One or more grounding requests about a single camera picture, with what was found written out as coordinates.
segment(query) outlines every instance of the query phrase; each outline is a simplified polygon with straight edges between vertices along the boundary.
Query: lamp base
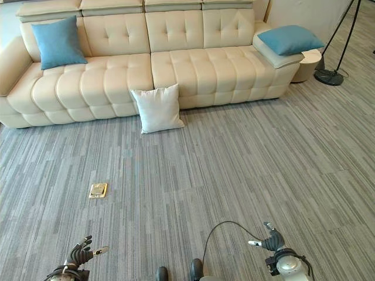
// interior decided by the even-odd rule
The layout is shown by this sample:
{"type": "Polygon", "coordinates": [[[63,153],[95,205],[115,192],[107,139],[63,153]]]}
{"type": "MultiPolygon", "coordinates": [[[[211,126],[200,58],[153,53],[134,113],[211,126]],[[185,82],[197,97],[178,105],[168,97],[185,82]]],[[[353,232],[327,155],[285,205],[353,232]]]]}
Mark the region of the lamp base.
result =
{"type": "Polygon", "coordinates": [[[330,86],[340,86],[344,82],[344,77],[336,70],[316,70],[315,79],[330,86]]]}

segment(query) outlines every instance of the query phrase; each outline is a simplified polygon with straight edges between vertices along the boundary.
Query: white wall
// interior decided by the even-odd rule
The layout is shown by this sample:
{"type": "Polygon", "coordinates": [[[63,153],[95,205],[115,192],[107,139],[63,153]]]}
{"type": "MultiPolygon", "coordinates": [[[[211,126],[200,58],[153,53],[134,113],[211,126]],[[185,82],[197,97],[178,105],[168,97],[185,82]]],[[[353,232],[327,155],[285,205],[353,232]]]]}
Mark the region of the white wall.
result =
{"type": "Polygon", "coordinates": [[[349,2],[350,0],[272,0],[268,23],[274,28],[301,25],[326,43],[349,2]]]}

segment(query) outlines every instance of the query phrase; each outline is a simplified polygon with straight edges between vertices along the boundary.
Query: sofa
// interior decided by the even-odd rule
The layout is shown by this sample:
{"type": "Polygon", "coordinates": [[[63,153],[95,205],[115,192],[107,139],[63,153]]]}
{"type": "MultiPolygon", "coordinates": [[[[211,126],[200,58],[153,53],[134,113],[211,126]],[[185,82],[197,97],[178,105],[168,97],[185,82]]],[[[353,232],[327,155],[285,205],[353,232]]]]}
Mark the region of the sofa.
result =
{"type": "Polygon", "coordinates": [[[138,114],[133,90],[179,84],[181,109],[280,97],[303,55],[257,34],[252,1],[54,0],[20,9],[22,37],[0,54],[0,122],[11,128],[138,114]],[[40,69],[31,24],[77,16],[87,64],[40,69]]]}

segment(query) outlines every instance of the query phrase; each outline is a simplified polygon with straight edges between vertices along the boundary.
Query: brass floor outlet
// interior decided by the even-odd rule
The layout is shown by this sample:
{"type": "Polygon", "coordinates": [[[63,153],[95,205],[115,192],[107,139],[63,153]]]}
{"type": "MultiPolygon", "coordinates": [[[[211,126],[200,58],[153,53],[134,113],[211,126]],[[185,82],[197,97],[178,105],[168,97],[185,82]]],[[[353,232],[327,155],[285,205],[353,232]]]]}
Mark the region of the brass floor outlet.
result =
{"type": "Polygon", "coordinates": [[[89,198],[103,198],[107,192],[108,183],[94,183],[91,186],[89,198]]]}

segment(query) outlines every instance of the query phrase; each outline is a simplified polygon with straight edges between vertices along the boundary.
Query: throw pillow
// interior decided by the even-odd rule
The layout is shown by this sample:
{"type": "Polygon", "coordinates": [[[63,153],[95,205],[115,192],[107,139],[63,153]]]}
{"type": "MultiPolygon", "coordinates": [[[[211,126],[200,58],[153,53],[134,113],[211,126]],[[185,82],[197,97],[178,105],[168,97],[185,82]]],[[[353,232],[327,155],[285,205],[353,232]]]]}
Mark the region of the throw pillow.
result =
{"type": "Polygon", "coordinates": [[[271,29],[258,34],[258,37],[280,56],[289,56],[324,47],[322,41],[311,31],[298,25],[271,29]]]}
{"type": "Polygon", "coordinates": [[[131,90],[137,101],[142,133],[184,127],[180,119],[178,84],[150,91],[131,90]]]}
{"type": "Polygon", "coordinates": [[[42,59],[42,70],[66,64],[87,63],[80,48],[77,18],[32,25],[42,59]]]}

